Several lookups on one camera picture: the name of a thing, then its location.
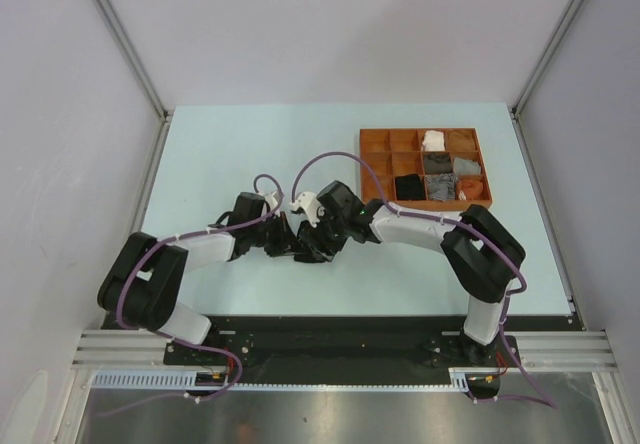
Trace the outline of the black underwear beige waistband back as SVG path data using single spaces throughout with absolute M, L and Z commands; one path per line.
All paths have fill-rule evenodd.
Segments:
M 313 246 L 301 242 L 294 252 L 294 261 L 305 264 L 321 264 L 331 262 L 336 255 L 336 251 L 327 246 Z

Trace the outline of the black underwear beige waistband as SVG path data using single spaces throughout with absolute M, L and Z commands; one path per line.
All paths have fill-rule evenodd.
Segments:
M 321 264 L 331 262 L 336 255 L 336 251 L 327 246 L 313 246 L 301 242 L 294 252 L 294 261 L 305 264 Z
M 426 192 L 422 178 L 418 174 L 396 176 L 394 178 L 396 199 L 401 201 L 423 201 Z

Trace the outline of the black underwear beige waistband front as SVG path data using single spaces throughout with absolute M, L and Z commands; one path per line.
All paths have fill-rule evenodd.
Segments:
M 426 192 L 422 178 L 418 174 L 396 176 L 394 178 L 396 199 L 401 201 L 423 201 Z

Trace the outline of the grey striped boxer underwear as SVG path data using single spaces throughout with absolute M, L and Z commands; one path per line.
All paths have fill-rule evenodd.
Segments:
M 458 177 L 453 173 L 427 175 L 425 185 L 427 197 L 438 202 L 447 202 L 455 199 Z

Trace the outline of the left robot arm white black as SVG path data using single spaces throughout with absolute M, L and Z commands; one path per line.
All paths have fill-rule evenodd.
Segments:
M 275 255 L 290 253 L 295 236 L 286 216 L 277 213 L 283 196 L 241 193 L 222 221 L 203 231 L 160 241 L 144 232 L 131 234 L 104 279 L 98 305 L 125 328 L 142 328 L 186 342 L 197 362 L 214 361 L 220 338 L 211 320 L 178 301 L 183 276 L 214 263 L 236 260 L 253 248 Z

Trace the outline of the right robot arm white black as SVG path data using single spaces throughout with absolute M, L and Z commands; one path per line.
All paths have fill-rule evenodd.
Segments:
M 524 248 L 480 205 L 459 214 L 406 208 L 383 199 L 363 203 L 344 183 L 319 193 L 302 192 L 290 204 L 305 219 L 298 239 L 307 262 L 330 262 L 348 240 L 360 244 L 406 244 L 443 254 L 469 295 L 461 340 L 463 357 L 484 365 L 497 353 L 508 288 L 520 278 Z

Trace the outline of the dark grey rolled cloth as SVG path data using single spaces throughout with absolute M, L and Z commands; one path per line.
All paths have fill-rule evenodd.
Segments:
M 423 167 L 427 175 L 449 174 L 453 172 L 451 158 L 447 153 L 424 153 Z

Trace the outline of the wooden compartment tray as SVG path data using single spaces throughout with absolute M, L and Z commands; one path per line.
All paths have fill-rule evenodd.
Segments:
M 424 152 L 421 148 L 427 130 L 445 133 L 444 152 Z M 360 158 L 367 166 L 361 170 L 361 191 L 363 201 L 386 197 L 390 202 L 422 211 L 457 212 L 465 211 L 471 205 L 489 208 L 493 196 L 485 169 L 484 159 L 477 132 L 473 128 L 389 128 L 362 129 L 359 134 Z M 481 175 L 456 175 L 461 179 L 480 179 L 486 187 L 486 199 L 461 201 L 457 198 L 447 202 L 430 200 L 427 197 L 423 167 L 424 153 L 447 153 L 451 163 L 455 157 L 477 161 L 482 167 Z M 394 178 L 408 174 L 421 176 L 426 199 L 423 201 L 401 201 L 396 199 Z

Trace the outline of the white rolled cloth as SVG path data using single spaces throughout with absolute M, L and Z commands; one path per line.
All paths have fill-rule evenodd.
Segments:
M 424 133 L 421 148 L 424 152 L 444 152 L 445 133 L 436 130 L 427 130 Z

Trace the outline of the light grey rolled cloth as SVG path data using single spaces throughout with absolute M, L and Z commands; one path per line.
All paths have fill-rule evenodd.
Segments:
M 474 160 L 455 157 L 452 163 L 453 172 L 456 175 L 481 175 L 482 167 Z

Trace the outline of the orange rolled cloth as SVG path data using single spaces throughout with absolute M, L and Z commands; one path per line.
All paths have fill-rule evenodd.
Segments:
M 486 199 L 486 187 L 480 179 L 461 179 L 456 185 L 457 198 L 461 201 Z

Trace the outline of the left aluminium frame post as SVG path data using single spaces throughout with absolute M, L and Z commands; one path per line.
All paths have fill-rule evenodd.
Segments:
M 128 66 L 134 80 L 143 93 L 146 101 L 154 111 L 154 114 L 163 123 L 169 110 L 163 104 L 162 99 L 152 82 L 152 79 L 138 53 L 133 40 L 131 39 L 122 19 L 112 0 L 92 0 L 103 23 L 111 35 L 116 47 L 121 53 Z

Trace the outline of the aluminium frame post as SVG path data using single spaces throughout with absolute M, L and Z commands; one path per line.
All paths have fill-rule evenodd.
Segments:
M 163 123 L 169 110 L 163 104 L 162 99 L 152 82 L 152 79 L 138 53 L 133 40 L 131 39 L 122 19 L 112 0 L 92 0 L 103 23 L 111 35 L 116 47 L 121 53 L 128 66 L 134 80 L 143 93 L 146 101 L 154 111 L 154 114 Z
M 536 60 L 514 104 L 511 106 L 511 115 L 513 118 L 518 119 L 523 113 L 586 1 L 587 0 L 568 0 L 540 56 Z

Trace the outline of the aluminium front rail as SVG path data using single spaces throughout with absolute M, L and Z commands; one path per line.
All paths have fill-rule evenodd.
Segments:
M 530 372 L 614 372 L 617 363 L 603 331 L 512 332 Z M 146 331 L 86 330 L 71 361 L 74 369 L 162 369 L 165 338 Z

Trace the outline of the right aluminium frame post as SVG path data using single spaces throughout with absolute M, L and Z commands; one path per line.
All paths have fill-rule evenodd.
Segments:
M 511 115 L 513 118 L 518 119 L 523 113 L 586 1 L 587 0 L 568 0 L 540 56 L 536 60 L 514 104 L 511 106 Z

